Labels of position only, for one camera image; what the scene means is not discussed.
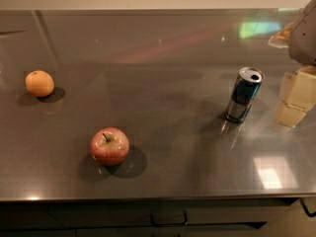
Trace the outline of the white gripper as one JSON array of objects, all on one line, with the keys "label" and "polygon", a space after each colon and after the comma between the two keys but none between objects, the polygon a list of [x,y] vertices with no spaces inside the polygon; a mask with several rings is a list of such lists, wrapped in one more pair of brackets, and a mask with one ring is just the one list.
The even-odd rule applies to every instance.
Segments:
[{"label": "white gripper", "polygon": [[301,66],[286,72],[279,89],[275,121],[296,127],[316,105],[316,0],[310,0],[289,23],[268,41],[275,48],[288,48],[291,59]]}]

